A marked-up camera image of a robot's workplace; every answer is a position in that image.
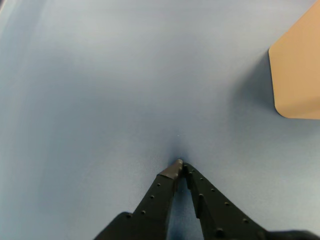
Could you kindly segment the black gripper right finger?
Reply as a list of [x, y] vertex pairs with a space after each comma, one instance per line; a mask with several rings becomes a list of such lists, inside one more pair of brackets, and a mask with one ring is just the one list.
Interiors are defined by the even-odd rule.
[[267, 231], [251, 220], [195, 167], [185, 163], [183, 174], [205, 240], [265, 240]]

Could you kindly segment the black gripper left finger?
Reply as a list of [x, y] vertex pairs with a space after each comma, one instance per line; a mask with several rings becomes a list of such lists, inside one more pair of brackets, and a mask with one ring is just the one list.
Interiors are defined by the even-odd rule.
[[183, 161], [177, 159], [157, 174], [134, 212], [117, 215], [96, 240], [165, 240]]

